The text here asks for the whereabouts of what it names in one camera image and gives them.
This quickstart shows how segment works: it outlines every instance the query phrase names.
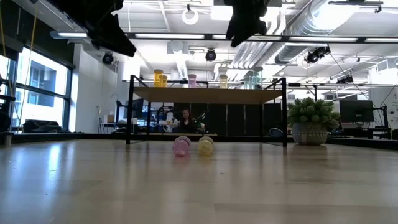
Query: shelf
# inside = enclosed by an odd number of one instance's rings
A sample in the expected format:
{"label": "shelf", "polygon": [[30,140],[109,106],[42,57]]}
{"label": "shelf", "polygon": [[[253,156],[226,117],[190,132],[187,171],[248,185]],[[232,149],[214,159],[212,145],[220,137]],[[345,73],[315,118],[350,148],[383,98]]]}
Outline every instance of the shelf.
{"label": "shelf", "polygon": [[236,90],[216,88],[134,87],[134,93],[148,102],[219,103],[257,105],[279,96],[280,90]]}

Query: ceiling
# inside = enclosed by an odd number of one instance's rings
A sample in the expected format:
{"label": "ceiling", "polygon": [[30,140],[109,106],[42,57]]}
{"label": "ceiling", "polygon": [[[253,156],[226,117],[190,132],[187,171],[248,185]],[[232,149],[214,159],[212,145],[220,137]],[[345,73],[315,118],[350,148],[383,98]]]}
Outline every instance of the ceiling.
{"label": "ceiling", "polygon": [[[281,0],[284,3],[283,10],[286,14],[286,21],[294,18],[309,0]],[[39,0],[36,5],[26,0],[14,0],[28,12],[34,14],[35,7],[38,11],[38,18],[57,31],[62,32],[81,32],[82,30],[69,21],[66,16],[52,7],[47,1]],[[229,21],[215,21],[211,19],[212,0],[201,1],[202,4],[192,3],[192,8],[199,10],[198,22],[188,25],[182,20],[182,12],[186,8],[183,4],[170,4],[167,1],[125,1],[124,7],[116,12],[119,16],[119,24],[124,32],[171,32],[171,33],[199,33],[199,34],[225,34]],[[398,35],[398,4],[396,8],[388,7],[380,13],[373,12],[374,8],[361,9],[354,13],[343,25],[335,29],[330,35]],[[153,69],[162,69],[165,73],[176,70],[175,60],[167,55],[167,43],[169,40],[132,40],[137,47],[139,55],[142,57],[141,73],[144,75],[152,74]],[[217,63],[231,63],[238,48],[234,49],[226,41],[188,41],[192,57],[186,62],[188,70],[208,70],[213,72]],[[217,61],[206,62],[205,53],[208,48],[214,48],[217,53]],[[365,79],[367,68],[383,59],[385,56],[398,57],[398,45],[369,45],[369,44],[330,44],[332,55],[339,63],[340,67],[363,69],[354,70],[354,76],[361,82]],[[101,60],[101,54],[90,46],[85,48],[89,54],[96,55]],[[117,55],[118,60],[125,60],[122,55]],[[329,77],[341,72],[335,60],[329,56],[320,60],[317,64],[309,68],[302,62],[302,57],[297,57],[292,61],[291,66],[280,67],[279,72],[273,75],[283,75],[291,80],[298,80],[297,77],[312,77],[311,80],[325,82]]]}

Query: black metal table frame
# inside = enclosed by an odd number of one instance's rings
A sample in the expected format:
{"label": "black metal table frame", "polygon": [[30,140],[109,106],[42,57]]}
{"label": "black metal table frame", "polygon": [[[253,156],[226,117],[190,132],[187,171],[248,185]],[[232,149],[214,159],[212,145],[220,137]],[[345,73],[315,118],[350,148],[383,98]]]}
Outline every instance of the black metal table frame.
{"label": "black metal table frame", "polygon": [[[145,139],[147,141],[150,140],[170,140],[170,136],[151,136],[150,135],[150,108],[152,102],[148,102],[148,113],[147,113],[147,133],[146,135],[135,135],[131,134],[131,120],[132,120],[132,99],[134,95],[134,79],[136,79],[142,86],[148,87],[142,80],[140,80],[137,76],[135,75],[130,75],[130,87],[129,87],[129,104],[127,106],[127,124],[126,124],[126,144],[130,144],[130,140],[142,140]],[[258,142],[281,142],[283,147],[287,146],[287,83],[286,83],[286,78],[280,78],[277,81],[273,82],[271,85],[267,86],[265,90],[275,87],[278,84],[282,85],[282,132],[283,136],[281,138],[269,138],[269,137],[264,137],[264,130],[263,130],[263,110],[264,110],[264,104],[260,104],[260,109],[259,109],[259,114],[260,114],[260,136],[259,137],[247,137],[248,140],[255,139]],[[221,138],[225,139],[230,139],[232,142],[234,142],[236,139],[236,136],[222,136]]]}

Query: security camera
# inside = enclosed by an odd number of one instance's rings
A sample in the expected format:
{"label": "security camera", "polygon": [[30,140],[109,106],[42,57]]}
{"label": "security camera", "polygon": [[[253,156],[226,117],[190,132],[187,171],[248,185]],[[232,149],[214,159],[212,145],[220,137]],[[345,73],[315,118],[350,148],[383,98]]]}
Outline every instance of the security camera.
{"label": "security camera", "polygon": [[216,58],[217,58],[217,54],[214,51],[214,49],[208,49],[207,54],[206,54],[206,60],[208,62],[212,62],[212,61],[216,60]]}
{"label": "security camera", "polygon": [[112,65],[114,62],[114,57],[112,56],[112,52],[106,52],[104,57],[102,58],[102,62],[105,65]]}

